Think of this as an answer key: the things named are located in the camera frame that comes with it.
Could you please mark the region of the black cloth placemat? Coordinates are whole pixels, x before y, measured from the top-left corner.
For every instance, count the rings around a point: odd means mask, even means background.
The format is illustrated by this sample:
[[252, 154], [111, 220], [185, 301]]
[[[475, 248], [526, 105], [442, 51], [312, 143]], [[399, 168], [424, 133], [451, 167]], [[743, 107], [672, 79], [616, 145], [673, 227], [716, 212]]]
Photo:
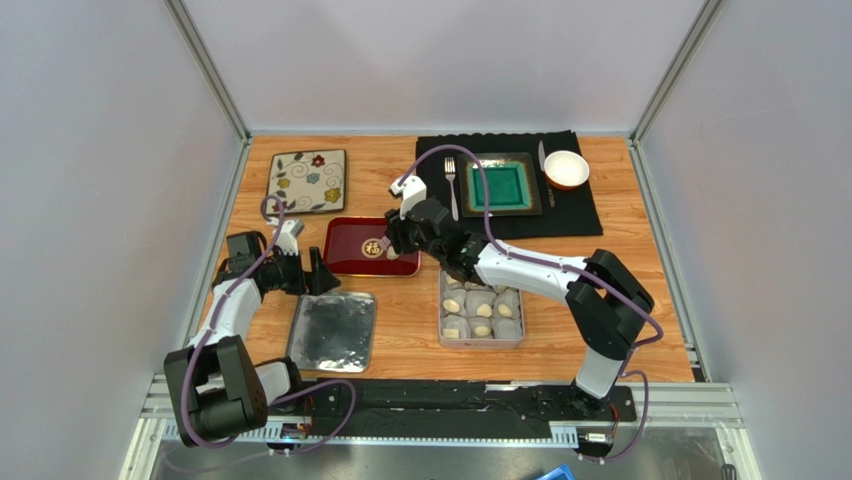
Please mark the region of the black cloth placemat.
[[[526, 152], [532, 156], [535, 176], [543, 203], [543, 214], [538, 216], [490, 216], [492, 234], [499, 240], [523, 238], [596, 236], [603, 233], [593, 194], [588, 183], [573, 189], [559, 190], [548, 184], [541, 169], [543, 158], [538, 155], [538, 146], [544, 144], [544, 153], [559, 150], [581, 152], [577, 136], [567, 130], [555, 133], [527, 134], [481, 134], [443, 135], [420, 137], [416, 145], [416, 155], [428, 151], [433, 153], [416, 167], [414, 175], [427, 186], [427, 196], [436, 198], [444, 207], [450, 209], [450, 186], [444, 176], [444, 159], [454, 157], [457, 167], [459, 154], [452, 150], [438, 148], [446, 145], [458, 145], [476, 154]], [[467, 218], [461, 215], [459, 206], [460, 182], [458, 174], [455, 180], [456, 198], [459, 209], [459, 225], [471, 232], [485, 232], [482, 216]]]

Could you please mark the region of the floral square plate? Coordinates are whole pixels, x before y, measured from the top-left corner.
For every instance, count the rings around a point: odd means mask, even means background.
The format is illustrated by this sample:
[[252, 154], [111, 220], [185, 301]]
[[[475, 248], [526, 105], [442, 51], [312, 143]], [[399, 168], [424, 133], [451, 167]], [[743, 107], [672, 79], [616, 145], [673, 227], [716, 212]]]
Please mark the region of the floral square plate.
[[279, 153], [272, 157], [267, 195], [280, 199], [288, 215], [337, 213], [346, 209], [345, 150]]

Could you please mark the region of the silver tin lid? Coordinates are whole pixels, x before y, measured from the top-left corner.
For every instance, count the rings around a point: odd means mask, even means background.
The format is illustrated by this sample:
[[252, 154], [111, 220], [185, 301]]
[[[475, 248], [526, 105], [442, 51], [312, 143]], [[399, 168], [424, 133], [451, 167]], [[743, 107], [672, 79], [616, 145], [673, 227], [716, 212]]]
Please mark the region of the silver tin lid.
[[299, 298], [287, 355], [301, 370], [360, 373], [367, 369], [377, 317], [373, 295], [333, 291]]

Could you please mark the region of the pink metal tin box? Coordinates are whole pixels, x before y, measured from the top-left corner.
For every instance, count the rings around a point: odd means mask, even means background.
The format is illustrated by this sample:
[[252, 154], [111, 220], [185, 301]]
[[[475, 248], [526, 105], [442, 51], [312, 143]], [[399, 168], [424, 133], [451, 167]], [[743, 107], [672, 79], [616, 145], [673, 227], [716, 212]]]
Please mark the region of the pink metal tin box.
[[515, 349], [526, 337], [522, 293], [439, 273], [438, 340], [447, 349]]

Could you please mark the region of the white orange bowl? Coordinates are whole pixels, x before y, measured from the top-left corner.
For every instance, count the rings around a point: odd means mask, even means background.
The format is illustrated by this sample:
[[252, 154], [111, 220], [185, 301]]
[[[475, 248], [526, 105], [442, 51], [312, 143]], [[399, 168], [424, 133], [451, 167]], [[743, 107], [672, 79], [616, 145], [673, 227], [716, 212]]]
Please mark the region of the white orange bowl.
[[589, 180], [590, 167], [580, 154], [559, 150], [545, 157], [543, 173], [552, 187], [559, 190], [573, 190]]

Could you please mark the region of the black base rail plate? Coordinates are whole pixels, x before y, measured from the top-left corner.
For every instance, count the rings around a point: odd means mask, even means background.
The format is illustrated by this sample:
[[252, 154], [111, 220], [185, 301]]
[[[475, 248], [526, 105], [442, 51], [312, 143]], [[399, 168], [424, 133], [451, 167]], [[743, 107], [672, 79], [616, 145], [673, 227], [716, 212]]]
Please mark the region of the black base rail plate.
[[353, 380], [274, 406], [324, 437], [544, 440], [554, 422], [631, 423], [641, 409], [630, 388], [583, 405], [570, 384], [517, 386], [449, 380]]

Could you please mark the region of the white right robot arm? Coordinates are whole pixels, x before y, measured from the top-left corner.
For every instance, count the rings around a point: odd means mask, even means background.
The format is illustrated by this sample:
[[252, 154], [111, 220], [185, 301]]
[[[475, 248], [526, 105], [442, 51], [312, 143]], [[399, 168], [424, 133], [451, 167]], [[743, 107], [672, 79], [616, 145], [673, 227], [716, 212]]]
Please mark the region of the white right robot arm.
[[559, 257], [512, 247], [463, 229], [436, 199], [409, 212], [384, 215], [385, 234], [402, 254], [422, 252], [461, 283], [507, 287], [567, 306], [587, 349], [573, 384], [586, 397], [603, 400], [652, 324], [655, 301], [612, 252]]

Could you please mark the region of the blue plastic object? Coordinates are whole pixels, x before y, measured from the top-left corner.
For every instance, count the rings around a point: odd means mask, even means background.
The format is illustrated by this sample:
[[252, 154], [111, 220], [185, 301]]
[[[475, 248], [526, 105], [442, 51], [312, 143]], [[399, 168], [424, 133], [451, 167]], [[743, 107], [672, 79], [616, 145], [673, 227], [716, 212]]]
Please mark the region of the blue plastic object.
[[536, 477], [535, 480], [575, 480], [575, 475], [567, 464], [561, 464]]

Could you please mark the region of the red lacquer tray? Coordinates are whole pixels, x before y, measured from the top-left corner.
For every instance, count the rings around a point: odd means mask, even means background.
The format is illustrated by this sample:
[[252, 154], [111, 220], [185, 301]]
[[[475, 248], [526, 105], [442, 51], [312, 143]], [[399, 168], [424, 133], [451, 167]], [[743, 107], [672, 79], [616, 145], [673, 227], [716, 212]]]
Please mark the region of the red lacquer tray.
[[336, 217], [327, 228], [323, 259], [332, 273], [348, 276], [409, 277], [420, 269], [420, 254], [388, 260], [379, 246], [383, 217]]

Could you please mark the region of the silver fork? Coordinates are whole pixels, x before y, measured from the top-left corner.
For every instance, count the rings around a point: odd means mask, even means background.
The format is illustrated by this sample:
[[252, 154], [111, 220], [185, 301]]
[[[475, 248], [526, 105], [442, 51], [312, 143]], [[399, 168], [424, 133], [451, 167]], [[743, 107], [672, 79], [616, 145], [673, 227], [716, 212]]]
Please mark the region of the silver fork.
[[450, 209], [454, 221], [459, 220], [459, 209], [456, 198], [455, 180], [457, 176], [457, 167], [454, 157], [446, 157], [444, 159], [444, 176], [450, 186]]

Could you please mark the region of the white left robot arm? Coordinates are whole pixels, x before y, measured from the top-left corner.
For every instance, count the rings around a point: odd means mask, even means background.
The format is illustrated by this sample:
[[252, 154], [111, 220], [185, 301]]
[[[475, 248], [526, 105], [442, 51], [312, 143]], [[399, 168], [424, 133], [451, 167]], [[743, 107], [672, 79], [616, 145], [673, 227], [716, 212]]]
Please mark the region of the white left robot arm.
[[213, 302], [201, 329], [164, 359], [164, 373], [179, 437], [187, 447], [221, 448], [265, 426], [272, 401], [294, 386], [298, 371], [288, 357], [254, 364], [245, 338], [266, 294], [318, 296], [340, 286], [317, 246], [310, 267], [286, 232], [269, 244], [259, 231], [230, 235], [228, 255], [213, 284]]

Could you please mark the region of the green square plate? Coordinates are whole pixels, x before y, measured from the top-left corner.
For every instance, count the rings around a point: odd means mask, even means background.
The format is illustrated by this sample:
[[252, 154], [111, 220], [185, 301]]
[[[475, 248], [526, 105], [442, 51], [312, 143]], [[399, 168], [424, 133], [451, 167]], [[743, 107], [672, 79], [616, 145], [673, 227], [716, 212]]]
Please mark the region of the green square plate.
[[[489, 213], [492, 216], [543, 214], [535, 165], [529, 153], [483, 153], [477, 157], [484, 167], [488, 182]], [[485, 208], [485, 189], [478, 165], [469, 155], [459, 154], [457, 167], [461, 215], [467, 218], [481, 217]]]

